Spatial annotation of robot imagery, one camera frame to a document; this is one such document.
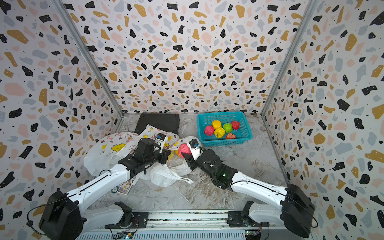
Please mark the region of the white plastic bag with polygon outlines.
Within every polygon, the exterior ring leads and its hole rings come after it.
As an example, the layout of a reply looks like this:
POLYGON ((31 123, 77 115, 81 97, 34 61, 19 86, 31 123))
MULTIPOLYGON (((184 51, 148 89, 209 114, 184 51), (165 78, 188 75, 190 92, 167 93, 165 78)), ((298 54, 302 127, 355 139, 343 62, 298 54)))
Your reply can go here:
POLYGON ((111 169, 137 146, 141 138, 130 132, 108 135, 97 142, 86 154, 84 166, 92 176, 111 169))
POLYGON ((131 132, 119 133, 118 141, 113 141, 114 145, 112 146, 112 150, 115 151, 116 154, 112 157, 110 166, 114 166, 118 163, 119 160, 123 159, 128 154, 130 154, 137 146, 139 140, 155 140, 159 134, 164 134, 166 136, 164 146, 164 148, 166 149, 172 147, 180 139, 177 134, 165 132, 163 130, 151 126, 150 124, 146 126, 145 130, 141 134, 135 134, 131 132))
POLYGON ((186 177, 186 175, 190 174, 192 171, 188 167, 186 160, 178 156, 180 145, 184 143, 187 144, 192 139, 198 138, 188 136, 179 139, 172 147, 168 148, 172 153, 165 165, 155 163, 147 170, 146 174, 139 173, 135 178, 135 182, 142 179, 144 181, 150 181, 152 184, 163 188, 169 187, 177 181, 192 184, 194 181, 186 177))

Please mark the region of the red apple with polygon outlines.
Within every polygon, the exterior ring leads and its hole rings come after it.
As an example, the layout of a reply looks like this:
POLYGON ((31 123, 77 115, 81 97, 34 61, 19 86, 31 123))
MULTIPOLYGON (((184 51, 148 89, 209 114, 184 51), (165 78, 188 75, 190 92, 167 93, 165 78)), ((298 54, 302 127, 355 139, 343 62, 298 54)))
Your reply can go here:
POLYGON ((237 138, 236 135, 233 134, 233 133, 228 133, 228 134, 226 135, 226 139, 227 139, 227 140, 233 140, 233 139, 236 139, 236 138, 237 138))

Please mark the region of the green toy fruit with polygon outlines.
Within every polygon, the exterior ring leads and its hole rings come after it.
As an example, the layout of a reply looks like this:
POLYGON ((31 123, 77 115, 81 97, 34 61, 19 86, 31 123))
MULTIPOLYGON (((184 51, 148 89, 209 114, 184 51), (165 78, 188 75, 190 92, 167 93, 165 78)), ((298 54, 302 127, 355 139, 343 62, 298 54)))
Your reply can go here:
POLYGON ((222 128, 225 130, 225 132, 228 134, 228 133, 231 133, 233 131, 233 128, 232 128, 232 125, 231 123, 225 123, 222 128))

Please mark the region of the red toy fruit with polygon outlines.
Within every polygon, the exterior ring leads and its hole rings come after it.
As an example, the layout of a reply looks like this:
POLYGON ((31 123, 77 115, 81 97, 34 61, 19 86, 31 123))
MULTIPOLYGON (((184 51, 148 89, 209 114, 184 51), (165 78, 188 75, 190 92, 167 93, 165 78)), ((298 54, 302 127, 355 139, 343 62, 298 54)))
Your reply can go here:
POLYGON ((240 128, 241 124, 238 121, 232 121, 231 125, 232 125, 233 130, 238 130, 240 128))

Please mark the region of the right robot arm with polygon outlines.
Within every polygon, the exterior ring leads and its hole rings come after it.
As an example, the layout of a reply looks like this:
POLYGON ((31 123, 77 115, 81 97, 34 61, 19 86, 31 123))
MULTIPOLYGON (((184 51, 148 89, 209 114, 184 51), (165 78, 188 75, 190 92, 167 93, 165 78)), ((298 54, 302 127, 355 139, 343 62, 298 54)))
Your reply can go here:
POLYGON ((200 169, 211 182, 222 190, 241 193, 258 199, 277 210, 276 220, 284 224, 293 234, 308 238, 314 226, 315 206, 302 189, 289 184, 287 187, 270 185, 253 179, 225 165, 211 150, 195 148, 185 153, 179 151, 191 170, 200 169))

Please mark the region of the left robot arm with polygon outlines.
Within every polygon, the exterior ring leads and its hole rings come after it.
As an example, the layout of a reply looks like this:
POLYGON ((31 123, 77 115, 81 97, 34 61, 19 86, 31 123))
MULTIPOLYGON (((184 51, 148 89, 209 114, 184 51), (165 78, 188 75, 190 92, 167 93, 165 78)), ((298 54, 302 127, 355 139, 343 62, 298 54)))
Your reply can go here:
POLYGON ((132 209, 122 202, 96 210, 89 207, 114 187, 145 173, 153 164, 165 165, 170 154, 160 142, 139 140, 134 150, 106 173, 67 193, 52 194, 39 222, 40 230, 51 240, 75 240, 99 227, 131 227, 135 223, 132 209))

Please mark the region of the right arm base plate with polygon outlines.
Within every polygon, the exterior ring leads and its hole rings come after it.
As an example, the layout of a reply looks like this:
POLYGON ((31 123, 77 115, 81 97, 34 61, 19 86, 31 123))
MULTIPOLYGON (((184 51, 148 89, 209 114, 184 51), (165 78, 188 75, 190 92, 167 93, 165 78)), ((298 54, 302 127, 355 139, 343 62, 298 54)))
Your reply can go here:
POLYGON ((230 226, 230 228, 259 228, 270 226, 270 223, 268 222, 255 222, 250 217, 246 217, 245 215, 243 215, 241 211, 229 211, 227 224, 230 226))

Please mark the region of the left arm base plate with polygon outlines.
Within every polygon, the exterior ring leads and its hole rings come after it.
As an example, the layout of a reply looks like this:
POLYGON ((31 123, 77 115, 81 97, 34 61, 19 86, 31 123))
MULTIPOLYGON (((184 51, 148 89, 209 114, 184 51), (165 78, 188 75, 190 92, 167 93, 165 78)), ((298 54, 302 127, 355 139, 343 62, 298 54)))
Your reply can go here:
POLYGON ((105 225, 106 229, 136 230, 145 229, 149 219, 149 212, 129 212, 124 214, 117 224, 105 225))

